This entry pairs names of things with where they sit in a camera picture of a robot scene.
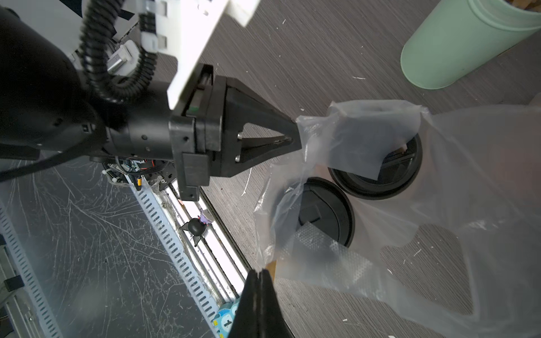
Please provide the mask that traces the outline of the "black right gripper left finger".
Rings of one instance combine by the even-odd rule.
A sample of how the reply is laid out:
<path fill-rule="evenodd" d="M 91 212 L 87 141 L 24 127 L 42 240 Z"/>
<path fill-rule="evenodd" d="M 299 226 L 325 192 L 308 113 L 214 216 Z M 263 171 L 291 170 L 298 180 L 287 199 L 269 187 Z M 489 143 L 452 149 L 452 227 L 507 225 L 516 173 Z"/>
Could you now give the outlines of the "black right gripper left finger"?
<path fill-rule="evenodd" d="M 238 304 L 238 311 L 228 335 L 229 338 L 254 338 L 259 336 L 258 286 L 258 273 L 256 270 L 249 271 Z"/>

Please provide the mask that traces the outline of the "pale milk tea cup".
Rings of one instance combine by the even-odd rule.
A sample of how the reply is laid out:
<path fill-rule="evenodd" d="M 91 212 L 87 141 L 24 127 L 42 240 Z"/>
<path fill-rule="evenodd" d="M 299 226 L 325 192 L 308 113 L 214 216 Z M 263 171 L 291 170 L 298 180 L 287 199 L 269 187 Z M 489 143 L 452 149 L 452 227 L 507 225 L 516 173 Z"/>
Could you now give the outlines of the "pale milk tea cup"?
<path fill-rule="evenodd" d="M 310 177 L 304 184 L 297 230 L 311 223 L 342 246 L 349 247 L 355 233 L 352 204 L 329 180 Z"/>

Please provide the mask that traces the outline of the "red milk tea cup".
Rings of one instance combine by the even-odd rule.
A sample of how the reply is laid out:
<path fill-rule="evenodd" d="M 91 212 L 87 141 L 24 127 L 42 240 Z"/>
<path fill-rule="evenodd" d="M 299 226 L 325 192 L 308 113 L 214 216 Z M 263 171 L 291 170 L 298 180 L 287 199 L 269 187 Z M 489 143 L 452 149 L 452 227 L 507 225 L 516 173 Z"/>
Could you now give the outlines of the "red milk tea cup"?
<path fill-rule="evenodd" d="M 389 153 L 383 160 L 376 180 L 329 168 L 333 181 L 353 197 L 365 200 L 392 198 L 410 186 L 416 179 L 423 161 L 423 148 L 419 135 L 405 145 L 405 150 Z"/>

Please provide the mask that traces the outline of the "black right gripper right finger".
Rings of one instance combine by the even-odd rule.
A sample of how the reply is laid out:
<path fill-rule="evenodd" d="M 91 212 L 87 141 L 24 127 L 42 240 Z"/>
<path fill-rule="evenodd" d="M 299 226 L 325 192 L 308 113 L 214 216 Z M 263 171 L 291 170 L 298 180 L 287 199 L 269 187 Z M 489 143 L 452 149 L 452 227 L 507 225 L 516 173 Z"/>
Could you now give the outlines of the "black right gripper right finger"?
<path fill-rule="evenodd" d="M 294 337 L 283 318 L 273 279 L 266 269 L 259 273 L 259 337 Z"/>

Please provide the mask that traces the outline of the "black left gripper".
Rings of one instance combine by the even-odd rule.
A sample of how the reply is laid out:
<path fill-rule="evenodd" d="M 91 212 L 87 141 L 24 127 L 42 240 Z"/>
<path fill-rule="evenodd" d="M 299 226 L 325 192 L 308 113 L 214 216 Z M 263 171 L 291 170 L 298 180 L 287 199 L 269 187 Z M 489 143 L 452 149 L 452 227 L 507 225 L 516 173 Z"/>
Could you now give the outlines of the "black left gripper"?
<path fill-rule="evenodd" d="M 214 77 L 199 64 L 174 109 L 164 82 L 153 82 L 135 101 L 90 98 L 107 127 L 107 141 L 91 152 L 123 183 L 175 180 L 185 201 L 196 201 L 210 177 L 233 177 L 301 149 L 296 122 L 232 77 Z"/>

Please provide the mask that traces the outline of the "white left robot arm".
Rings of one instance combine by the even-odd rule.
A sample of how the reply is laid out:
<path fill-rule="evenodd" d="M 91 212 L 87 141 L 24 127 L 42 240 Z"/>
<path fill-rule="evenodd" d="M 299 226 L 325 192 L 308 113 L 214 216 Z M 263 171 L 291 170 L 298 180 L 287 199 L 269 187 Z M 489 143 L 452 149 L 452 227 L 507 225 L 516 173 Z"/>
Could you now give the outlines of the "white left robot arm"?
<path fill-rule="evenodd" d="M 200 62 L 218 22 L 257 1 L 136 1 L 140 43 L 113 49 L 122 1 L 1 6 L 1 157 L 26 161 L 6 182 L 81 156 L 113 180 L 161 178 L 197 201 L 233 177 L 300 149 L 296 123 L 241 81 Z"/>

